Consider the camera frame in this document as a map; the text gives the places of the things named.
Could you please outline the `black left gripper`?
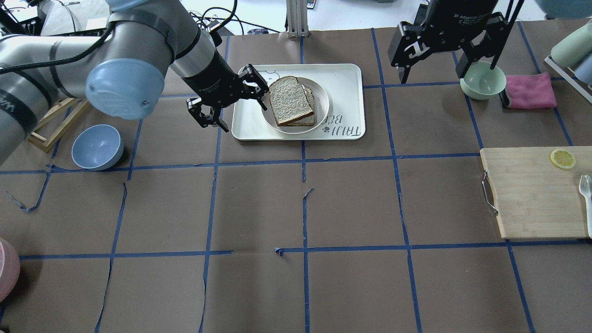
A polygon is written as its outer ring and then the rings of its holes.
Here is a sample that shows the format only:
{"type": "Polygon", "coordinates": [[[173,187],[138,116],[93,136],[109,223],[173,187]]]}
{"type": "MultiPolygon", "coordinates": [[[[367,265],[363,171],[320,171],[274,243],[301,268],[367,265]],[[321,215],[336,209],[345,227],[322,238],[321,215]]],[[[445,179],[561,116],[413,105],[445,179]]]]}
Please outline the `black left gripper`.
{"type": "Polygon", "coordinates": [[[229,128],[221,118],[222,109],[239,99],[254,99],[267,111],[264,97],[269,92],[268,82],[252,64],[247,64],[237,75],[217,50],[191,51],[181,58],[181,77],[199,96],[186,100],[187,110],[200,127],[229,128]],[[210,106],[209,114],[202,111],[210,106]]]}

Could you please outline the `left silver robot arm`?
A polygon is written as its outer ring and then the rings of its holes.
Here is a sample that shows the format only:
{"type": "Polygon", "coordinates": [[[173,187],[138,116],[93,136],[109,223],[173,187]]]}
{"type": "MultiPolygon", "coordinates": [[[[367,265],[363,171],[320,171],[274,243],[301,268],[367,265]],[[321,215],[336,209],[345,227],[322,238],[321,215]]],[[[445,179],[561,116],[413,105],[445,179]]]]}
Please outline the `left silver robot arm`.
{"type": "Polygon", "coordinates": [[[179,0],[110,0],[99,37],[1,38],[1,161],[63,98],[85,98],[127,120],[154,111],[173,70],[198,95],[188,109],[201,127],[228,126],[220,112],[240,99],[259,103],[268,84],[252,65],[233,72],[219,38],[202,30],[179,0]]]}

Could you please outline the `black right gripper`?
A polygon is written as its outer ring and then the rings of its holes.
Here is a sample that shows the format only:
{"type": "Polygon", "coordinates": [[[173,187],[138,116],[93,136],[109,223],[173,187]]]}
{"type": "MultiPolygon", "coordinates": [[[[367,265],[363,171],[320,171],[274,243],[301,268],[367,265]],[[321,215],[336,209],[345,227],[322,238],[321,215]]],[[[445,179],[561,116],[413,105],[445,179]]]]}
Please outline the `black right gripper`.
{"type": "Polygon", "coordinates": [[[399,23],[388,49],[390,65],[397,69],[401,84],[419,61],[434,53],[463,50],[456,65],[459,79],[472,63],[492,58],[497,65],[507,39],[509,23],[494,12],[496,0],[430,0],[419,6],[419,25],[399,23]]]}

